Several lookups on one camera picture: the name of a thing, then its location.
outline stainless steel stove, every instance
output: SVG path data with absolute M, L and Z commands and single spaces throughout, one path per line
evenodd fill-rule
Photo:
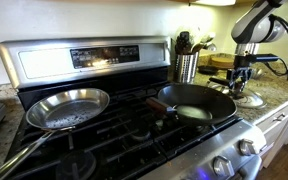
M 263 133 L 233 116 L 188 127 L 155 114 L 145 99 L 170 84 L 163 36 L 8 41 L 0 55 L 25 110 L 77 88 L 111 98 L 99 116 L 59 132 L 9 179 L 229 179 L 256 175 Z M 7 159 L 43 135 L 23 117 Z

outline stove control panel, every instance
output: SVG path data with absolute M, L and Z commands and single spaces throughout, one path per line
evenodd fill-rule
M 70 53 L 75 69 L 140 60 L 138 45 L 71 49 Z

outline granite countertop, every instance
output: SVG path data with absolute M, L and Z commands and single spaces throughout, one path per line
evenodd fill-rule
M 268 70 L 260 80 L 250 80 L 246 88 L 258 92 L 267 101 L 262 109 L 237 109 L 237 115 L 253 124 L 257 124 L 271 116 L 281 108 L 288 105 L 288 81 L 285 77 L 276 77 Z M 219 77 L 225 77 L 226 71 L 219 71 Z M 206 85 L 210 76 L 197 73 L 194 84 Z M 19 103 L 7 105 L 7 114 L 0 123 L 0 166 L 3 164 L 12 140 L 15 136 L 19 122 L 22 119 L 24 110 Z

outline white cabinet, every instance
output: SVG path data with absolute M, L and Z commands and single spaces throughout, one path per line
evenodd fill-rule
M 263 131 L 267 146 L 260 153 L 263 167 L 267 168 L 281 147 L 288 143 L 288 106 L 257 124 Z

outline black frying pan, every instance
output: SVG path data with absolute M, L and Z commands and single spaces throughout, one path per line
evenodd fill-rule
M 87 88 L 58 93 L 35 103 L 26 112 L 26 121 L 47 132 L 0 167 L 0 179 L 6 178 L 55 132 L 72 129 L 92 119 L 108 106 L 109 101 L 106 92 Z
M 166 115 L 176 113 L 179 121 L 189 126 L 216 124 L 236 113 L 236 105 L 229 96 L 199 85 L 167 86 L 158 93 L 158 101 L 147 99 L 154 109 Z

